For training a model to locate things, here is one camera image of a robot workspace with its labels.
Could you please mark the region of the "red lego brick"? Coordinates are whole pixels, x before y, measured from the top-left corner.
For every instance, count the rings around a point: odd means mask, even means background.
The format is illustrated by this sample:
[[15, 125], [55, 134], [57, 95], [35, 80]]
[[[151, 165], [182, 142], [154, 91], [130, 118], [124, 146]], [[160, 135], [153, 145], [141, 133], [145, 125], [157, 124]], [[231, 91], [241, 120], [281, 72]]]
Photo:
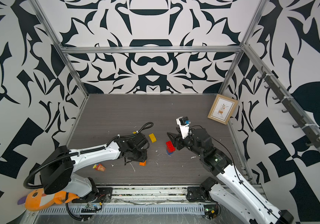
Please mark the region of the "red lego brick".
[[174, 147], [174, 145], [172, 144], [171, 141], [166, 142], [166, 146], [167, 146], [167, 151], [168, 152], [176, 151], [176, 148]]

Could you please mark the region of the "orange long lego brick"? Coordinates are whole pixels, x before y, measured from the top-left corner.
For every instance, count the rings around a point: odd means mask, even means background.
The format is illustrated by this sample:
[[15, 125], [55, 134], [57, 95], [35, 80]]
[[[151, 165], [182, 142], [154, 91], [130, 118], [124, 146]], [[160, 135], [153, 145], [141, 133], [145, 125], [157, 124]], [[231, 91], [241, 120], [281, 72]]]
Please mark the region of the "orange long lego brick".
[[147, 165], [147, 161], [140, 162], [139, 164], [140, 164], [140, 166], [146, 166]]

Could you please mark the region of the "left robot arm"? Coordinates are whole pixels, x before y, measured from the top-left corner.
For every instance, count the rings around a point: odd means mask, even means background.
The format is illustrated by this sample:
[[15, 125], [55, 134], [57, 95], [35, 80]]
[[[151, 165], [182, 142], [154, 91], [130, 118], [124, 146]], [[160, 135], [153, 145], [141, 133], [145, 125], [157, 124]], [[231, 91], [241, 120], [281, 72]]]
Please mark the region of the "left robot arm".
[[150, 143], [143, 130], [153, 127], [152, 122], [146, 123], [133, 134], [117, 135], [106, 144], [82, 149], [58, 147], [38, 168], [30, 172], [23, 186], [26, 189], [43, 189], [46, 195], [65, 191], [79, 197], [87, 197], [96, 193], [96, 185], [90, 177], [81, 177], [76, 172], [82, 168], [124, 159], [125, 164], [145, 162]]

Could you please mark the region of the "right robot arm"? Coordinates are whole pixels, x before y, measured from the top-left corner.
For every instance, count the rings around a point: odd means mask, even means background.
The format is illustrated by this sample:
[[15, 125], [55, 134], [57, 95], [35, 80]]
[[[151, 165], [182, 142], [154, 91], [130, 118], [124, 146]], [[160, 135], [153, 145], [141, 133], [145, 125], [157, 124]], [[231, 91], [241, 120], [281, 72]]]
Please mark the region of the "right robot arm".
[[200, 157], [203, 167], [214, 177], [200, 187], [213, 201], [224, 206], [245, 224], [291, 224], [293, 215], [264, 198], [240, 173], [234, 162], [212, 143], [204, 128], [193, 129], [187, 137], [167, 134], [173, 146], [187, 148]]

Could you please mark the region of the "yellow curved lego brick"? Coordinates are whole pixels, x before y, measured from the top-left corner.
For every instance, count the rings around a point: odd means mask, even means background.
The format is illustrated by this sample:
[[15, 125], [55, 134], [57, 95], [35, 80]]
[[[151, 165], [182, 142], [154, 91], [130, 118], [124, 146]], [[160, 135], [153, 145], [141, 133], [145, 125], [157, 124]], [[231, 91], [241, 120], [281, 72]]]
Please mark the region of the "yellow curved lego brick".
[[156, 139], [156, 137], [155, 137], [155, 135], [154, 135], [153, 133], [151, 133], [151, 134], [149, 135], [149, 138], [150, 138], [150, 140], [151, 140], [152, 143], [155, 143], [155, 142], [157, 141], [157, 139]]

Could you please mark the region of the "small ice cream toy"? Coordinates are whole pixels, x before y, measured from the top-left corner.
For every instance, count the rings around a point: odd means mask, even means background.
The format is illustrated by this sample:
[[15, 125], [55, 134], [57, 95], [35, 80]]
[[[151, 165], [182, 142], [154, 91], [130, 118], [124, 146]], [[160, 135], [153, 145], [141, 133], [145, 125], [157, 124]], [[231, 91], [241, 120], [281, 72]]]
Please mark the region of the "small ice cream toy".
[[94, 164], [92, 167], [94, 170], [105, 172], [106, 168], [102, 164]]

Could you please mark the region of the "orange plush shark toy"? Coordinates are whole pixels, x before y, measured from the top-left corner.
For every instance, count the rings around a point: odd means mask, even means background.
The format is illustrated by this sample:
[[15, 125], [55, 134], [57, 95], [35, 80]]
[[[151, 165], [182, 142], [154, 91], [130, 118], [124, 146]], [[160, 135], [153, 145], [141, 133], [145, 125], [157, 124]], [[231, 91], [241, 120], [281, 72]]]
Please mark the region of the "orange plush shark toy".
[[24, 205], [24, 208], [29, 211], [41, 211], [49, 208], [53, 204], [69, 203], [74, 199], [80, 197], [73, 193], [66, 191], [59, 191], [55, 194], [47, 195], [44, 193], [44, 189], [35, 189], [27, 196], [18, 200], [18, 205]]

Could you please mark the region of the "wooden picture frame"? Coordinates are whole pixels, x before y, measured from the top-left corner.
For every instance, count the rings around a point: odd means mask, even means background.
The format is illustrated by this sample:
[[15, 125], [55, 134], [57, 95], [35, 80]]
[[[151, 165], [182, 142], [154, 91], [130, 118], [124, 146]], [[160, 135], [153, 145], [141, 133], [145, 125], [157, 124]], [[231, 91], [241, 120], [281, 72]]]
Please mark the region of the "wooden picture frame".
[[238, 101], [218, 94], [208, 114], [208, 118], [227, 125]]

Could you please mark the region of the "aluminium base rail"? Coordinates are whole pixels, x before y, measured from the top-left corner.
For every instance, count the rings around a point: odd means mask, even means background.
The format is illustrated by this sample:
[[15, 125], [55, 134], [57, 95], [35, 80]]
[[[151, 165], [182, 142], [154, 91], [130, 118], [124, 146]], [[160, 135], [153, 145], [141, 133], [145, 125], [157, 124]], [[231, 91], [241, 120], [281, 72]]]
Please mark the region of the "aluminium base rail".
[[189, 187], [197, 185], [98, 185], [97, 188], [111, 188], [102, 198], [112, 203], [187, 203]]

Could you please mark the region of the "wall hook rack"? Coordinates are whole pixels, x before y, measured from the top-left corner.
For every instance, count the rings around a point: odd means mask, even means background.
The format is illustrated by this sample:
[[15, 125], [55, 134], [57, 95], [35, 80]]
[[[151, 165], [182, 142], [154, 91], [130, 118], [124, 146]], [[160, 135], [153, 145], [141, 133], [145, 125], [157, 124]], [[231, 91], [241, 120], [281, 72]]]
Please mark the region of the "wall hook rack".
[[267, 89], [271, 89], [274, 92], [275, 97], [273, 97], [273, 100], [277, 100], [283, 104], [285, 110], [282, 110], [282, 112], [289, 113], [292, 116], [296, 122], [296, 124], [293, 125], [293, 128], [299, 128], [305, 133], [310, 142], [306, 145], [320, 148], [320, 133], [318, 131], [318, 126], [307, 117], [304, 110], [277, 77], [274, 74], [262, 71], [260, 79], [267, 83]]

